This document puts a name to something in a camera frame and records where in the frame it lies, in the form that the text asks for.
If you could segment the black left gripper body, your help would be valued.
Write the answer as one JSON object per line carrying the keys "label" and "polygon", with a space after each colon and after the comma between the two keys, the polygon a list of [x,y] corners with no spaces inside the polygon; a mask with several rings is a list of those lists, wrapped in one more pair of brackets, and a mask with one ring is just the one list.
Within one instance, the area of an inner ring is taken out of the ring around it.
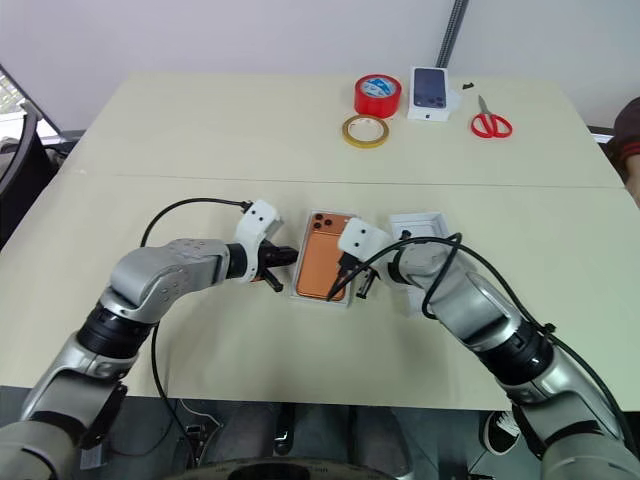
{"label": "black left gripper body", "polygon": [[271,268],[282,267],[277,263],[277,246],[273,245],[269,241],[262,241],[259,249],[258,249],[258,268],[256,271],[256,275],[254,280],[256,282],[264,281],[263,280],[263,269],[268,268],[271,271]]}

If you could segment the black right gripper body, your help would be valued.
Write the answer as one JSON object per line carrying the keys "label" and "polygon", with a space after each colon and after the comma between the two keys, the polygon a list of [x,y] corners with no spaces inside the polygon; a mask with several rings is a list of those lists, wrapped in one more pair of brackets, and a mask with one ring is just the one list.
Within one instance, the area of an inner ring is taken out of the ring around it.
{"label": "black right gripper body", "polygon": [[355,256],[344,252],[339,259],[339,272],[338,272],[338,284],[345,286],[350,283],[358,274],[364,271],[370,271],[374,278],[380,279],[378,271],[367,264],[365,261],[361,261]]}

